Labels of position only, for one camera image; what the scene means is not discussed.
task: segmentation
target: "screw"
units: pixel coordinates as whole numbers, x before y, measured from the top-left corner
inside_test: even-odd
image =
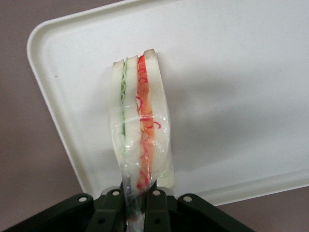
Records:
[[[79,202],[84,202],[84,201],[86,201],[86,200],[87,200],[86,197],[80,197],[80,198],[78,199]]]
[[[119,194],[120,194],[119,191],[114,191],[114,192],[112,192],[112,195],[113,195],[113,196],[118,196]]]
[[[191,201],[193,201],[192,200],[192,198],[191,197],[189,197],[189,196],[185,196],[184,198],[183,198],[183,200],[185,201],[185,202],[191,202]]]
[[[153,191],[153,195],[154,195],[154,196],[160,196],[161,193],[160,193],[159,190],[155,190],[155,191]]]

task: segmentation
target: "white tray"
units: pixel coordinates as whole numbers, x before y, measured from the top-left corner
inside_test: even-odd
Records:
[[[114,61],[158,53],[175,195],[218,205],[309,185],[309,1],[127,0],[44,22],[28,58],[85,192],[120,184]]]

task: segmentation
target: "wrapped sandwich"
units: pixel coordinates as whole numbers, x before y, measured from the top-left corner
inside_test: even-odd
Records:
[[[110,131],[128,206],[155,181],[174,186],[169,111],[153,49],[114,63]]]

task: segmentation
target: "black plastic mount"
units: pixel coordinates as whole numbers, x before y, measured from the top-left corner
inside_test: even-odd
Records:
[[[126,207],[122,187],[95,201],[74,195],[4,232],[125,232]],[[155,185],[145,198],[144,232],[253,232],[194,194],[177,200]]]

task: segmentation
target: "sandwich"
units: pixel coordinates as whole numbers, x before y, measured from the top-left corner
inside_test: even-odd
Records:
[[[143,194],[155,181],[172,188],[169,111],[153,49],[114,63],[109,113],[113,148],[127,195]]]

